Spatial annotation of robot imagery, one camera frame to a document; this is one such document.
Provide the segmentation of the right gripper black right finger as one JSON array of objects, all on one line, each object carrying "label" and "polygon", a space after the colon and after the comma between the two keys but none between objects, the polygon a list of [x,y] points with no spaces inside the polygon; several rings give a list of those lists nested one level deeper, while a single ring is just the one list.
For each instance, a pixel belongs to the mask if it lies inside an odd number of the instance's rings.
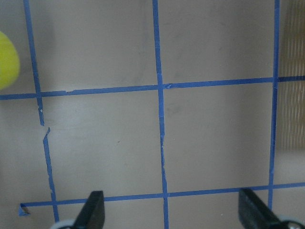
[{"label": "right gripper black right finger", "polygon": [[249,188],[238,194],[238,217],[244,229],[281,229],[280,219]]}]

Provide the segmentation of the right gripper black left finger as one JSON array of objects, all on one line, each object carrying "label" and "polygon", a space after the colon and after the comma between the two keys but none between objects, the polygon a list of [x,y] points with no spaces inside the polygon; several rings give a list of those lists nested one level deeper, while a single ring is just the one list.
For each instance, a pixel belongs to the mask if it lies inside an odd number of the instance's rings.
[{"label": "right gripper black left finger", "polygon": [[74,222],[75,229],[102,229],[105,223],[103,191],[93,191]]}]

